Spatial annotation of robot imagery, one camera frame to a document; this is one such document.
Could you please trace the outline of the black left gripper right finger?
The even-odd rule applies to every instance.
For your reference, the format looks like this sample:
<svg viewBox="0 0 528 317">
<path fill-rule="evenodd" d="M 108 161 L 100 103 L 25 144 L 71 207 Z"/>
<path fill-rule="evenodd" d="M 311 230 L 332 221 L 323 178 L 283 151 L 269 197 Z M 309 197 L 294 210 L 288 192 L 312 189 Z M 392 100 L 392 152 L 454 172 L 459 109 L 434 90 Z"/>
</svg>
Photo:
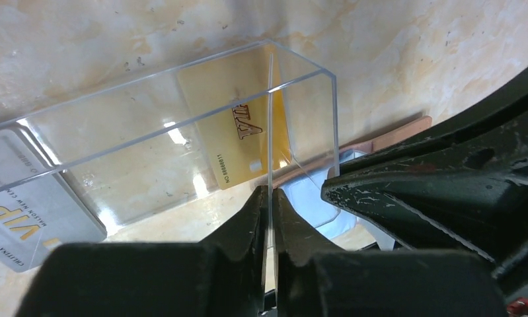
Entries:
<svg viewBox="0 0 528 317">
<path fill-rule="evenodd" d="M 347 251 L 272 194 L 280 316 L 505 316 L 494 280 L 454 250 Z"/>
</svg>

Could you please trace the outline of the brown leather card holder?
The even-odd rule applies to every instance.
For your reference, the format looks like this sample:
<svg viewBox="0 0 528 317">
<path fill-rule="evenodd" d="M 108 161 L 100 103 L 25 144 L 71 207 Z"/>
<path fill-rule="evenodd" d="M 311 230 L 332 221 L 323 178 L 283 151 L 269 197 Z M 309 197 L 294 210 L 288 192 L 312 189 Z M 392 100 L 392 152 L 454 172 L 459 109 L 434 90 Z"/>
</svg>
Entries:
<svg viewBox="0 0 528 317">
<path fill-rule="evenodd" d="M 401 127 L 367 141 L 352 141 L 339 150 L 339 161 L 347 162 L 380 151 L 432 126 L 430 116 L 422 116 Z M 318 159 L 274 178 L 273 187 L 282 189 L 295 211 L 319 233 L 333 242 L 359 250 L 368 246 L 393 250 L 395 239 L 369 221 L 343 211 L 321 199 L 324 181 L 336 175 L 334 163 Z"/>
</svg>

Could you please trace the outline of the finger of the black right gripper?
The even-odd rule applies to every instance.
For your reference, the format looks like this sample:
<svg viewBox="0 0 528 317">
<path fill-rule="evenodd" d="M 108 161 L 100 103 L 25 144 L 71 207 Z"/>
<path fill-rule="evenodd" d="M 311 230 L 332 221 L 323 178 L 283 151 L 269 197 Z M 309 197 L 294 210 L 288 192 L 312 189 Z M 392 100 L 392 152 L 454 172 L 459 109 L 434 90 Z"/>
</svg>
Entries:
<svg viewBox="0 0 528 317">
<path fill-rule="evenodd" d="M 528 297 L 528 67 L 452 118 L 344 163 L 322 198 L 409 249 L 478 254 Z"/>
</svg>

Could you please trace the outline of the clear acrylic card box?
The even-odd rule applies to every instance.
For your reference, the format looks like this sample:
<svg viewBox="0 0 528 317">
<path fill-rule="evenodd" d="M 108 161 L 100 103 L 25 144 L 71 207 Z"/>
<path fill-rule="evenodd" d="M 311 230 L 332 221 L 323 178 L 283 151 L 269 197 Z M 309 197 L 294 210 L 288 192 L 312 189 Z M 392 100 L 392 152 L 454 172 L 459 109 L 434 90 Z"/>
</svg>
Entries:
<svg viewBox="0 0 528 317">
<path fill-rule="evenodd" d="M 277 51 L 291 162 L 220 189 L 177 73 L 212 59 L 271 45 Z M 99 243 L 197 241 L 228 220 L 259 185 L 318 159 L 339 173 L 336 77 L 265 41 L 184 65 L 119 80 L 90 94 L 0 123 L 27 127 L 85 207 L 105 226 Z M 41 265 L 17 273 L 0 262 L 0 289 L 22 290 Z"/>
</svg>

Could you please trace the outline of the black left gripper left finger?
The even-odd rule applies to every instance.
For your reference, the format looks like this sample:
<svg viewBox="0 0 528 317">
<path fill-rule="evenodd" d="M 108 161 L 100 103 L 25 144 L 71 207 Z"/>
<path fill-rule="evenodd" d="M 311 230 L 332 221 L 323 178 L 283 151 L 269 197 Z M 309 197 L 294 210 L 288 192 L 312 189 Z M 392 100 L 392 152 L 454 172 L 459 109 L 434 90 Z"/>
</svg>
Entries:
<svg viewBox="0 0 528 317">
<path fill-rule="evenodd" d="M 17 316 L 257 316 L 269 189 L 199 242 L 71 243 L 42 264 Z"/>
</svg>

